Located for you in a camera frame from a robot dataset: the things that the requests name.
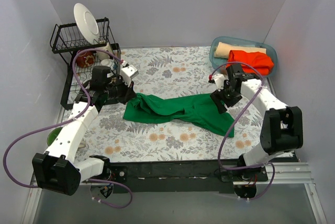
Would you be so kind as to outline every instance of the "red cup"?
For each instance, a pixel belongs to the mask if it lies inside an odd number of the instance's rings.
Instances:
[[[95,57],[93,55],[93,53],[91,51],[87,51],[85,53],[81,53],[82,50],[79,50],[79,56],[77,57],[77,59],[75,60],[75,63],[80,67],[80,68],[87,68],[89,66],[91,66],[94,61],[95,61]]]

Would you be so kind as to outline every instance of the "green bowl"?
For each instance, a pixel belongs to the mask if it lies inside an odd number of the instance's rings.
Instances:
[[[48,146],[51,146],[51,144],[54,142],[54,140],[57,138],[58,134],[61,132],[63,127],[55,128],[52,130],[52,132],[49,134],[47,139]]]

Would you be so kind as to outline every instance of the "patterned mat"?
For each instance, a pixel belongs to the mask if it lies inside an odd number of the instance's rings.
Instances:
[[[208,75],[213,70],[209,49],[127,49],[122,50],[122,58],[139,71],[134,79],[135,92],[173,98],[215,90],[215,85],[208,83]],[[243,98],[228,112],[235,118],[247,102]],[[158,125],[125,121],[122,119],[125,108],[122,104],[103,107],[85,134],[87,146],[77,151],[77,161],[85,160],[92,154],[107,156],[112,162],[217,158],[222,136],[180,120]],[[64,120],[69,114],[69,111],[65,112]],[[221,157],[236,159],[249,151],[259,143],[261,126],[261,115],[254,106],[250,106],[235,127],[234,138],[226,141]]]

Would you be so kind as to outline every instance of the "red cloth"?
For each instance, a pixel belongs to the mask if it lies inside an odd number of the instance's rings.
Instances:
[[[258,70],[263,76],[269,75],[274,63],[271,58],[262,52],[246,53],[243,50],[231,50],[229,52],[228,62],[243,62],[251,65]],[[251,68],[242,64],[242,69],[246,73],[255,73]]]

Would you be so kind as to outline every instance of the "white plate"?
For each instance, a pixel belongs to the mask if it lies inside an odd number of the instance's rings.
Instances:
[[[104,59],[100,62],[100,65],[112,67],[113,61],[111,59]]]
[[[81,34],[90,44],[99,43],[99,27],[92,13],[81,3],[74,5],[73,14]]]

